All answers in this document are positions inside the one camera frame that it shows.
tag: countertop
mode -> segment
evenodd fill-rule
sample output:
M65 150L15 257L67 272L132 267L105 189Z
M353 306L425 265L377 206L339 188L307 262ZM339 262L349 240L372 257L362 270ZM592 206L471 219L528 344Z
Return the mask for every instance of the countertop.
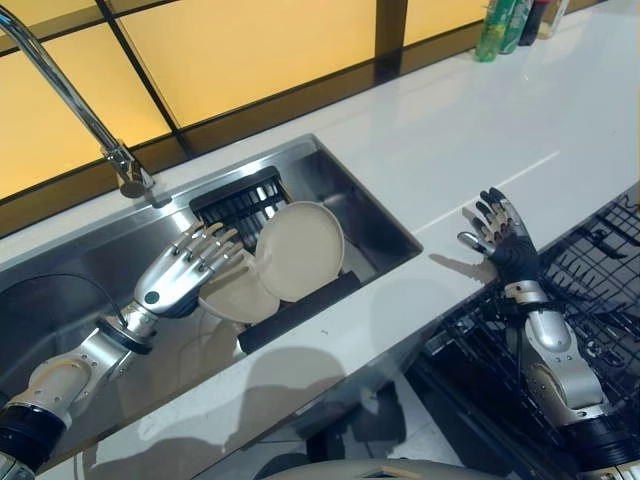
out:
M637 182L637 17L610 0L494 63L464 53L159 174L177 190L313 133L424 252L39 478L190 478L490 280L455 239L480 190L501 188L543 247ZM104 195L3 239L0 262L133 208Z

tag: bottle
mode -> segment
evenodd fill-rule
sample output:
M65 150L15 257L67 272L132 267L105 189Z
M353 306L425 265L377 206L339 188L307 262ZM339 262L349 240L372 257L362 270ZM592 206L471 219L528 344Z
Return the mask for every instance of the bottle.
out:
M518 45L532 45L533 42L535 42L538 30L540 29L540 22L548 5L549 0L533 0L533 5L527 17L527 22L524 24Z
M518 0L513 7L513 15L504 32L500 53L511 53L518 46L522 30L529 17L533 0Z
M480 39L476 45L475 59L491 62L498 55L507 24L513 14L517 0L491 0L482 25Z
M542 23L540 23L540 30L538 30L538 38L548 39L553 37L558 29L558 24L565 12L567 11L567 6L569 5L569 0L554 0L553 3L549 4L547 8L547 12L542 17Z

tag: black dish rack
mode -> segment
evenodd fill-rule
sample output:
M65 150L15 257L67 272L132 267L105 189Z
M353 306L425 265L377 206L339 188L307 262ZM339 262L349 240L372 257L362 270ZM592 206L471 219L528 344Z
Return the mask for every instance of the black dish rack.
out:
M194 198L189 207L207 227L222 222L225 229L237 229L245 250L254 254L264 225L293 201L278 169L268 166ZM248 327L238 336L242 351L254 352L360 287L354 272L341 271L337 279L295 303L282 300L274 315Z
M596 371L617 413L640 435L640 211L638 186L616 198L541 254L542 284L565 306L584 358ZM506 346L509 324L500 308L502 286L493 283L444 316L417 364L429 383L510 437L511 451L527 449L523 478L575 475L562 448L527 391L517 356ZM520 454L512 455L522 460ZM536 468L553 464L553 468Z

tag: plate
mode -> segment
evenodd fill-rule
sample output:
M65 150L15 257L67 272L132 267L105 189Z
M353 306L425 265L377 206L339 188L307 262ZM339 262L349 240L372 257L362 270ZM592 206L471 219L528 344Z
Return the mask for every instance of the plate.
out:
M256 270L275 297L296 302L334 280L344 256L340 222L324 206L294 202L269 219L256 246Z
M253 255L242 255L238 265L202 286L198 303L224 320L253 324L276 313L280 300L260 282Z

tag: chrome faucet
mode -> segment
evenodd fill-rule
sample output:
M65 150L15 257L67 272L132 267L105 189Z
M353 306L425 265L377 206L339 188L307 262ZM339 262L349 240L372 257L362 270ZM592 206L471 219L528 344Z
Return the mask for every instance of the chrome faucet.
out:
M31 63L100 143L102 155L116 169L120 192L125 197L138 198L150 191L154 184L151 175L124 143L109 132L33 33L2 5L0 5L0 29L16 42Z

